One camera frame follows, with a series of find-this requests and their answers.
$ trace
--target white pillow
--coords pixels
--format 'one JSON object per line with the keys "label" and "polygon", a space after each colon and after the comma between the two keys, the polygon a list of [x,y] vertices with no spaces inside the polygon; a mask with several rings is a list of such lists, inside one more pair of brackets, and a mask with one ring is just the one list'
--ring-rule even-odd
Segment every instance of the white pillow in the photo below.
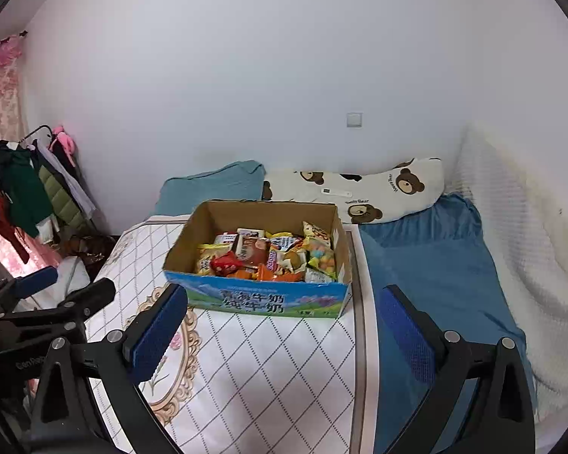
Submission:
{"label": "white pillow", "polygon": [[432,206],[444,191],[440,159],[412,159],[370,176],[267,173],[263,200],[334,203],[343,223],[384,223]]}

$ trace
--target silver bolt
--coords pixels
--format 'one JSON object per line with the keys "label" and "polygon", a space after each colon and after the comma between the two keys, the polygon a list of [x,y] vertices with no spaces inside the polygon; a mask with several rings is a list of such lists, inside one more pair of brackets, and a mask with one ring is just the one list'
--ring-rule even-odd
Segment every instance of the silver bolt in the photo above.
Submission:
{"label": "silver bolt", "polygon": [[122,335],[122,331],[120,331],[119,329],[114,329],[107,333],[107,341],[109,341],[110,343],[115,343],[116,341],[120,341]]}
{"label": "silver bolt", "polygon": [[503,338],[501,344],[507,348],[507,350],[513,350],[515,348],[515,342],[511,338]]}
{"label": "silver bolt", "polygon": [[444,333],[444,338],[450,343],[458,343],[461,339],[461,335],[456,331],[446,331]]}
{"label": "silver bolt", "polygon": [[55,350],[59,350],[59,348],[63,348],[63,345],[65,344],[65,338],[61,338],[59,336],[59,338],[55,338],[53,339],[53,342],[51,343],[51,346],[55,349]]}

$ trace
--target cardboard box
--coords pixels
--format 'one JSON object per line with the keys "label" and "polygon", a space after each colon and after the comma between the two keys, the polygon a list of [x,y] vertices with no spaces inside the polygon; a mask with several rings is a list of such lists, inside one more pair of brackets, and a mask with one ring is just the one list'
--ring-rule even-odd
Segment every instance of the cardboard box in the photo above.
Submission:
{"label": "cardboard box", "polygon": [[[303,220],[331,234],[337,282],[287,283],[194,274],[198,245],[213,243],[217,234],[243,227],[302,235]],[[336,205],[293,201],[205,201],[189,217],[162,269],[169,282],[186,288],[190,306],[246,314],[335,318],[351,282],[349,247]]]}

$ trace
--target diamond pattern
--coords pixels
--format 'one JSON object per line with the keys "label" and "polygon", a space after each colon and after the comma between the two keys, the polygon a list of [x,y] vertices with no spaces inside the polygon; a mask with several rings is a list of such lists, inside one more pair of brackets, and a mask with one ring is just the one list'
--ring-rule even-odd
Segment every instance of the diamond pattern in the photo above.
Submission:
{"label": "diamond pattern", "polygon": [[[118,292],[87,322],[89,341],[124,327],[165,284],[162,262],[182,227],[149,221],[120,238],[98,276],[111,278]],[[187,454],[347,452],[355,384],[351,308],[340,320],[198,309],[198,371],[167,432]],[[132,452],[103,385],[93,387],[114,442]]]}

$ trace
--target cartoon bear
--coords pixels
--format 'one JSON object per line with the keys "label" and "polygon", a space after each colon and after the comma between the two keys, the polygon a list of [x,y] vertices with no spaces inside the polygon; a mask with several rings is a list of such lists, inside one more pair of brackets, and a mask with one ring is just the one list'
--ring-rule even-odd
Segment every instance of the cartoon bear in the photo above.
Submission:
{"label": "cartoon bear", "polygon": [[263,201],[271,201],[271,197],[273,193],[271,192],[271,185],[269,181],[263,181],[263,194],[261,195],[261,199]]}
{"label": "cartoon bear", "polygon": [[402,162],[401,164],[398,164],[394,167],[394,169],[399,169],[400,167],[408,167],[410,164],[412,164],[412,162],[414,162],[414,158],[410,159],[409,162]]}
{"label": "cartoon bear", "polygon": [[371,204],[353,204],[347,210],[352,223],[370,223],[383,218],[383,212]]}
{"label": "cartoon bear", "polygon": [[418,177],[410,172],[410,169],[402,169],[398,177],[395,178],[395,185],[404,194],[420,193],[425,189],[425,185],[418,180]]}
{"label": "cartoon bear", "polygon": [[343,179],[347,179],[348,181],[355,181],[360,182],[362,180],[362,176],[358,176],[357,174],[339,174]]}
{"label": "cartoon bear", "polygon": [[316,183],[319,186],[324,184],[324,173],[312,173],[311,171],[301,171],[299,174],[308,183]]}

